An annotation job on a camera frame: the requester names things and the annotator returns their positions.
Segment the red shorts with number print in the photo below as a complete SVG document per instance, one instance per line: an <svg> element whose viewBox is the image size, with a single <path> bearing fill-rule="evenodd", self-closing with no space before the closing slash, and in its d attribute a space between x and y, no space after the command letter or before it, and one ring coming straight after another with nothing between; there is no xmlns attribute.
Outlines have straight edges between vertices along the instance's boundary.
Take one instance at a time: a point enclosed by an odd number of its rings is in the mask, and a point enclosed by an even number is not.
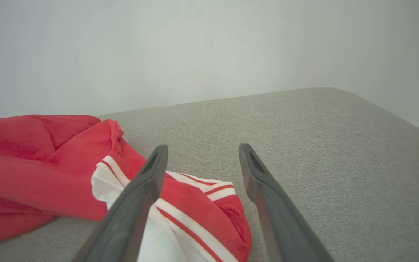
<svg viewBox="0 0 419 262"><path fill-rule="evenodd" d="M91 177L122 135L116 121L93 116L0 118L0 241L59 216L103 219Z"/></svg>

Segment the red and white jersey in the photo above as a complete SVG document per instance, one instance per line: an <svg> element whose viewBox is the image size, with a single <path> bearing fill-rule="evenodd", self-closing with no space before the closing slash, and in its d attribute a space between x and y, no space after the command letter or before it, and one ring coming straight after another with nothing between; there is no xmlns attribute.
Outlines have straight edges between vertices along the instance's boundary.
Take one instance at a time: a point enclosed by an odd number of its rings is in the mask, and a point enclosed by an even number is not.
<svg viewBox="0 0 419 262"><path fill-rule="evenodd" d="M145 164L116 121L89 130L100 160L91 178L103 218ZM138 262L246 262L252 247L249 224L229 181L166 171L161 195L149 212Z"/></svg>

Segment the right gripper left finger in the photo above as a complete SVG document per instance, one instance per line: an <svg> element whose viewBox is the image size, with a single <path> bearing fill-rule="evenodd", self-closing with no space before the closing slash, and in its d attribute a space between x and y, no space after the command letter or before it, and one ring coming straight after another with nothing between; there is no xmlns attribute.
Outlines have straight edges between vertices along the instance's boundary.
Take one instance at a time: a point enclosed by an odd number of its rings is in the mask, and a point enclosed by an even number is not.
<svg viewBox="0 0 419 262"><path fill-rule="evenodd" d="M168 146L159 145L73 262L137 262L149 210L160 198L167 163Z"/></svg>

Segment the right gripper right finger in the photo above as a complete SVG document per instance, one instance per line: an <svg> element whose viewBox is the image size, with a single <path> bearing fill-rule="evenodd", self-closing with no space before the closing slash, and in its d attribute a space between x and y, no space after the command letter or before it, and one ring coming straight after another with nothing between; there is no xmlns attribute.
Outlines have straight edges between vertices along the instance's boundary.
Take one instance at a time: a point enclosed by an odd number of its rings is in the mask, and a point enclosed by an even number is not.
<svg viewBox="0 0 419 262"><path fill-rule="evenodd" d="M252 146L240 144L238 154L246 194L257 207L269 261L334 262Z"/></svg>

